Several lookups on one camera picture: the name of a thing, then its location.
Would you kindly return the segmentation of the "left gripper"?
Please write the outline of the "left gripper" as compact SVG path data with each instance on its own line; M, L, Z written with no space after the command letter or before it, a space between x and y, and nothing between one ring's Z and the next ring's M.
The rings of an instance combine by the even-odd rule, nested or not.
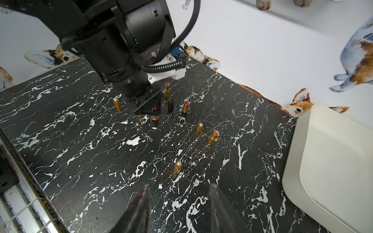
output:
M104 76L123 95L135 115L160 115L163 91L151 84L148 75L130 59L126 65Z

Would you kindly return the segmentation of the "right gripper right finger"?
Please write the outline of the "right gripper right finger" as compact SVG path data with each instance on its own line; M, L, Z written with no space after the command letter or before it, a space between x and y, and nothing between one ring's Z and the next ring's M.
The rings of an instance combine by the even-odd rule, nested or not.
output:
M216 184L209 186L212 233L249 233L250 230Z

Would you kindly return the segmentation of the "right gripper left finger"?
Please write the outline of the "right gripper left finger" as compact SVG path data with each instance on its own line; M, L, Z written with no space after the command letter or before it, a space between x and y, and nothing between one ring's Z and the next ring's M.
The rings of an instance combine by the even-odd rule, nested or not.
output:
M110 233L147 233L150 216L148 185L135 196Z

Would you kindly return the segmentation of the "gold lipstick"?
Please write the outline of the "gold lipstick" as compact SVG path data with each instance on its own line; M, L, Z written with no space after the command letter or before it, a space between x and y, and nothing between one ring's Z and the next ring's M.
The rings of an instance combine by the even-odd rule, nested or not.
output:
M180 171L181 171L181 169L182 169L182 166L183 166L182 162L181 162L181 161L177 161L177 162L175 163L175 165L174 165L173 173L174 173L175 175L179 174Z
M164 97L166 100L170 98L170 83L165 83L165 88L164 88Z

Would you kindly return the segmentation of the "rose gold lipstick tube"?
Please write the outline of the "rose gold lipstick tube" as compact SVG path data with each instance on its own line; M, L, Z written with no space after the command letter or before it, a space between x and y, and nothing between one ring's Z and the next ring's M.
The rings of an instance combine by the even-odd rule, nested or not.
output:
M150 120L151 120L151 127L152 128L157 128L159 124L159 116L155 115L157 114L158 108L156 106L152 107L152 114L150 115Z

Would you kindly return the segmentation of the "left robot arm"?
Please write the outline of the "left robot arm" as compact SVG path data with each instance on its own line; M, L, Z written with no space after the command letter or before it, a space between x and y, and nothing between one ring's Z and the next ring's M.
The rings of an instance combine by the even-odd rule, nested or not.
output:
M163 91L154 77L185 70L187 52L163 60L193 29L201 2L194 2L178 36L165 1L1 1L1 7L41 20L63 50L84 56L105 84L132 103L134 114L157 117Z

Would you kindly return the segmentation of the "gold cap far left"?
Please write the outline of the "gold cap far left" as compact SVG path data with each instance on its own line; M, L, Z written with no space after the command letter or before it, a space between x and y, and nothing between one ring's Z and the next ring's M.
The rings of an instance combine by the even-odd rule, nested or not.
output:
M117 98L114 98L114 99L113 99L113 104L114 104L115 110L116 110L118 113L121 113L121 112L122 112L122 107L121 107L121 103L120 103L120 101L119 101Z

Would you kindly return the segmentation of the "open copper lipstick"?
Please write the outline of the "open copper lipstick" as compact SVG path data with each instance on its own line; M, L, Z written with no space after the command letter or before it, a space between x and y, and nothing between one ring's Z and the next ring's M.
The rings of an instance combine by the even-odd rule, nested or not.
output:
M183 109L182 109L182 112L181 112L182 117L187 116L188 111L189 111L189 106L190 106L190 102L189 101L184 101L184 106L183 106Z

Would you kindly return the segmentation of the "cream rectangular tray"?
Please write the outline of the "cream rectangular tray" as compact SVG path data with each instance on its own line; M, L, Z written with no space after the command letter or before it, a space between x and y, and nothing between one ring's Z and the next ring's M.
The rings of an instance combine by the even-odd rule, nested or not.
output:
M282 186L328 231L372 232L373 131L326 106L312 106L297 120Z

